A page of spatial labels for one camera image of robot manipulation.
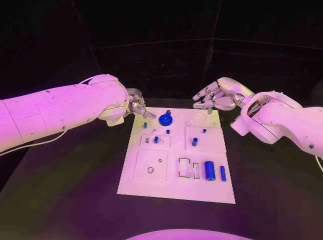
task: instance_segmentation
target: blue object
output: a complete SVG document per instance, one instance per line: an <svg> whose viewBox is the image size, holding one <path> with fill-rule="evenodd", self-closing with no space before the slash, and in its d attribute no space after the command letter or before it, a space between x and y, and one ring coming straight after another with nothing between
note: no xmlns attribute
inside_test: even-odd
<svg viewBox="0 0 323 240"><path fill-rule="evenodd" d="M225 166L221 166L221 180L227 182Z"/></svg>
<svg viewBox="0 0 323 240"><path fill-rule="evenodd" d="M159 117L159 123L162 126L169 126L172 125L173 123L173 117L172 117L172 112L171 110L166 111L166 114L163 114L161 117Z"/></svg>
<svg viewBox="0 0 323 240"><path fill-rule="evenodd" d="M205 176L208 181L217 180L217 174L215 174L215 164L212 161L205 162Z"/></svg>
<svg viewBox="0 0 323 240"><path fill-rule="evenodd" d="M192 139L192 145L194 145L194 147L197 146L197 144L198 144L198 138L195 137L195 138Z"/></svg>

